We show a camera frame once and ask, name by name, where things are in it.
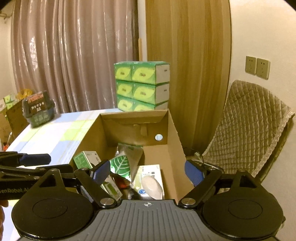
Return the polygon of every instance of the electrical outlet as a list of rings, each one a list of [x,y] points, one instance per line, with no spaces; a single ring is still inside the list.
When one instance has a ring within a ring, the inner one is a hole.
[[[250,57],[246,56],[246,67],[245,71],[249,74],[256,74],[256,58],[255,57]]]
[[[268,80],[270,69],[270,61],[266,59],[257,59],[256,75],[260,78]]]

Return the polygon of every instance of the shiny mauve curtain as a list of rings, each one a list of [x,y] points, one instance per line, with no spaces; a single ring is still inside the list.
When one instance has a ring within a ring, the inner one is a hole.
[[[47,90],[59,113],[114,108],[113,64],[136,60],[136,0],[16,0],[18,91]]]

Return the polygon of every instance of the black plastic container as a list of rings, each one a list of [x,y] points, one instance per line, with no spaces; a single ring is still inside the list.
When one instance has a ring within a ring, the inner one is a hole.
[[[41,91],[22,101],[23,116],[32,127],[38,127],[54,118],[53,100],[47,91]]]

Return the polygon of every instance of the wood grain panel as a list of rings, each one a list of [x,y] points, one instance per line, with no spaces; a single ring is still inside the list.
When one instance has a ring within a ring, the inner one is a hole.
[[[223,111],[229,0],[146,0],[148,60],[170,63],[169,108],[183,147],[203,152]]]

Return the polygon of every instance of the black round disc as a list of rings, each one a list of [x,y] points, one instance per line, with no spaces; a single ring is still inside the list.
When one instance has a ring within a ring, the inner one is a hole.
[[[240,188],[238,192],[230,190],[209,198],[202,216],[214,231],[228,238],[255,240],[277,232],[283,211],[271,194]]]
[[[92,215],[92,204],[84,196],[66,190],[43,191],[43,188],[34,195],[24,195],[12,210],[18,232],[34,239],[72,235],[85,227]]]

